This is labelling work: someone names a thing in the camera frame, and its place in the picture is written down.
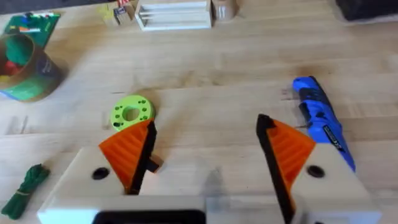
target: black screw hole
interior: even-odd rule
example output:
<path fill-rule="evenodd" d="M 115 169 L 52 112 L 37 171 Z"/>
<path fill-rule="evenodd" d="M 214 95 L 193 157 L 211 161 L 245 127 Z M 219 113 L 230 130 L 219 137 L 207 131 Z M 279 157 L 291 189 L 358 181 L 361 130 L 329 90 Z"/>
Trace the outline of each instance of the black screw hole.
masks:
<path fill-rule="evenodd" d="M 93 180 L 102 180 L 109 175 L 109 169 L 105 167 L 100 167 L 93 172 L 91 178 Z"/>
<path fill-rule="evenodd" d="M 307 168 L 307 172 L 308 174 L 310 174 L 311 176 L 315 177 L 315 178 L 322 178 L 325 176 L 325 171 L 316 165 L 310 165 Z"/>

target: green cord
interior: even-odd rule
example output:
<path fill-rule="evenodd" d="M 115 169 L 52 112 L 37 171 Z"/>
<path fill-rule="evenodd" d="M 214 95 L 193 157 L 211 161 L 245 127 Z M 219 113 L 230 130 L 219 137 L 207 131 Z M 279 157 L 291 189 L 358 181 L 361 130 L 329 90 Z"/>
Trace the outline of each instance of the green cord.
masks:
<path fill-rule="evenodd" d="M 50 170 L 37 164 L 32 166 L 25 176 L 24 182 L 19 186 L 17 192 L 12 196 L 7 205 L 2 208 L 1 213 L 9 218 L 17 220 L 24 213 L 30 196 L 35 189 L 49 176 Z"/>

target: orange gripper pad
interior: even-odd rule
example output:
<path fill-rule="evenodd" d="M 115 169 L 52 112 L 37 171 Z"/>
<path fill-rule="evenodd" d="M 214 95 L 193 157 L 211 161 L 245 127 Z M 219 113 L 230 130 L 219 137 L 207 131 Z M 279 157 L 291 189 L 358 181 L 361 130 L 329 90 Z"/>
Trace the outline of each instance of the orange gripper pad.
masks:
<path fill-rule="evenodd" d="M 316 143 L 310 137 L 280 121 L 274 120 L 274 125 L 274 128 L 266 131 L 285 186 L 290 192 L 296 176 Z"/>
<path fill-rule="evenodd" d="M 126 192 L 131 191 L 134 175 L 138 170 L 140 160 L 145 159 L 141 157 L 148 135 L 147 127 L 151 121 L 153 119 L 148 119 L 123 129 L 99 145 Z"/>

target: light wood grain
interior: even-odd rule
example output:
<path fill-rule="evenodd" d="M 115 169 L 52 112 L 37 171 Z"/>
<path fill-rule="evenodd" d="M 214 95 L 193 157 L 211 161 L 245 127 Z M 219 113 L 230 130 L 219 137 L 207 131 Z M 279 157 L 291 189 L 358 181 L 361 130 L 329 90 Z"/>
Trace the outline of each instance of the light wood grain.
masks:
<path fill-rule="evenodd" d="M 380 223 L 395 223 L 398 23 L 345 24 L 326 0 L 239 4 L 231 22 L 169 32 L 142 32 L 136 23 L 107 29 L 96 6 L 60 9 L 45 50 L 68 68 L 67 79 L 37 103 L 0 98 L 0 205 L 31 165 L 47 161 L 52 175 L 23 219 L 0 223 L 38 223 L 37 209 L 77 150 L 114 133 L 111 108 L 131 93 L 155 104 L 155 154 L 165 160 L 147 173 L 142 194 L 222 196 L 210 204 L 214 223 L 281 223 L 254 128 L 258 113 L 303 125 L 290 87 L 300 75 L 323 85 L 358 177 L 384 212 Z M 240 201 L 253 207 L 234 210 Z"/>

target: blue toy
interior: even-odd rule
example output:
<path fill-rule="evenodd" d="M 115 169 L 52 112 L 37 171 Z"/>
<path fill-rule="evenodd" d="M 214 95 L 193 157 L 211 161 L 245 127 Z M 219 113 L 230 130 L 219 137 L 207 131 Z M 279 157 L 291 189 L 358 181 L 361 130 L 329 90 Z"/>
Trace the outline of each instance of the blue toy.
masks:
<path fill-rule="evenodd" d="M 343 137 L 343 127 L 335 116 L 326 93 L 312 77 L 298 77 L 293 89 L 300 95 L 299 106 L 307 122 L 308 133 L 315 142 L 331 143 L 355 172 L 354 159 Z"/>

